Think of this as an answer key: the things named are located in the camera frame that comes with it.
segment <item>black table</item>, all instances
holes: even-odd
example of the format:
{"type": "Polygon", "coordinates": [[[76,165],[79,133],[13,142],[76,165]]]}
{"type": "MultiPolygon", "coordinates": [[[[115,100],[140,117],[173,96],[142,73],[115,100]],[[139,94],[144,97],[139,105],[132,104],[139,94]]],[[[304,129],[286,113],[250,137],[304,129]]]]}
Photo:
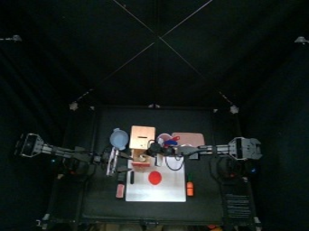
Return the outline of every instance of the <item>black table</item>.
{"type": "MultiPolygon", "coordinates": [[[[130,134],[132,125],[155,127],[161,133],[199,133],[205,143],[226,144],[239,136],[235,115],[227,109],[205,108],[139,108],[96,107],[79,109],[71,113],[64,147],[83,147],[102,152],[110,145],[110,135],[115,128],[130,134]]],[[[127,202],[116,199],[118,176],[106,177],[106,171],[90,168],[88,178],[71,176],[56,180],[56,193],[51,202],[51,220],[79,223],[116,222],[185,225],[222,225],[223,208],[221,189],[210,176],[209,162],[213,156],[199,160],[185,159],[185,172],[194,176],[194,197],[186,202],[127,202]]]]}

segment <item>cardboard box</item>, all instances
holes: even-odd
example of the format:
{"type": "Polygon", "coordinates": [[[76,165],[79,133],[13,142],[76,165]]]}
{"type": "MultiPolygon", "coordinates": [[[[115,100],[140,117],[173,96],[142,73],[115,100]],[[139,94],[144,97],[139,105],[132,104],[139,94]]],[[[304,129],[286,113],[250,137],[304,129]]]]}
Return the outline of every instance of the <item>cardboard box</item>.
{"type": "Polygon", "coordinates": [[[131,148],[131,165],[135,167],[150,167],[150,156],[144,154],[150,143],[155,140],[155,128],[151,126],[131,127],[130,131],[130,148],[131,148]]]}

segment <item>black curtain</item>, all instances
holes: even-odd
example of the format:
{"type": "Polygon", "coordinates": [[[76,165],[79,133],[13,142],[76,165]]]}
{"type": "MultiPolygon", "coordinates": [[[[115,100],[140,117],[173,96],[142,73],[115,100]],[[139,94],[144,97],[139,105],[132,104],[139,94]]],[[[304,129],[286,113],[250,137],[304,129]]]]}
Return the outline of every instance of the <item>black curtain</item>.
{"type": "Polygon", "coordinates": [[[36,133],[60,145],[67,120],[68,105],[33,67],[20,43],[1,42],[0,230],[35,230],[51,195],[54,163],[44,156],[29,160],[13,155],[20,134],[36,133]]]}
{"type": "Polygon", "coordinates": [[[309,47],[300,44],[241,111],[245,135],[262,142],[253,189],[266,230],[309,227],[308,62],[309,47]]]}

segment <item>red object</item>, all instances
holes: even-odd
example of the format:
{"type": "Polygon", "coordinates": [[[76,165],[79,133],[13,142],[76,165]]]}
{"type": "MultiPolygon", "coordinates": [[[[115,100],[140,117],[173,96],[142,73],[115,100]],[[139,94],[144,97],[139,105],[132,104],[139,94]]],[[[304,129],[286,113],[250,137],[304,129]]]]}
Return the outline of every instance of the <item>red object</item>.
{"type": "Polygon", "coordinates": [[[150,175],[148,175],[148,181],[150,181],[154,185],[157,185],[157,184],[159,184],[161,180],[162,180],[162,175],[161,175],[161,173],[159,173],[158,171],[151,171],[151,172],[150,172],[150,175]]]}

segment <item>cable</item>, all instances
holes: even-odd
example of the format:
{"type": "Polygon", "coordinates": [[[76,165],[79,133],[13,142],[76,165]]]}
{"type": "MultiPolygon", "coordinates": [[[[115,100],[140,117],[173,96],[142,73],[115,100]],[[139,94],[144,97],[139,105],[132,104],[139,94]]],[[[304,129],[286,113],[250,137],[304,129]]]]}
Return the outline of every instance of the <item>cable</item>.
{"type": "Polygon", "coordinates": [[[166,164],[167,164],[167,167],[169,167],[173,171],[179,171],[179,170],[181,170],[181,168],[182,168],[182,166],[183,166],[183,163],[185,163],[185,157],[182,157],[182,158],[183,158],[183,159],[182,159],[181,166],[179,166],[177,169],[173,169],[173,168],[170,168],[170,166],[169,166],[167,157],[166,157],[166,164]]]}

